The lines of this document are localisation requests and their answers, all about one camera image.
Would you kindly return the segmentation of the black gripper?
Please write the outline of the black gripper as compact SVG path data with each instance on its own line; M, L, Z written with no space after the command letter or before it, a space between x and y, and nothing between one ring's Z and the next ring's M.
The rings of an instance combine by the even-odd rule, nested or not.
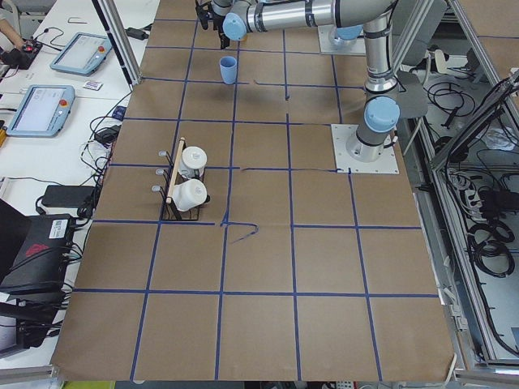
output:
M226 49L230 45L230 39L224 34L224 31L222 28L218 28L218 36L220 39L220 49Z

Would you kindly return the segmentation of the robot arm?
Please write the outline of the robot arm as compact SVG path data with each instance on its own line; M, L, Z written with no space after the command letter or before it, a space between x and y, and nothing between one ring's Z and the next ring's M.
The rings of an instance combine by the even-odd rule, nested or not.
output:
M363 35L367 60L364 118L347 142L348 153L361 161L377 160L385 136L402 117L396 69L415 42L434 3L415 2L397 44L392 23L398 1L209 1L195 5L204 28L218 32L221 48L253 32L333 26L338 38L355 28Z

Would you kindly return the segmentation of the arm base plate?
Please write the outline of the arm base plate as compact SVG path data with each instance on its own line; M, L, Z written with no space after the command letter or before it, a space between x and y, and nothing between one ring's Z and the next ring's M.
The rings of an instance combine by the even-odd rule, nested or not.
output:
M332 124L332 143L338 173L399 174L388 135L383 144L367 146L357 137L358 125Z
M334 55L364 56L366 47L362 25L337 28L334 25L318 27L320 52Z

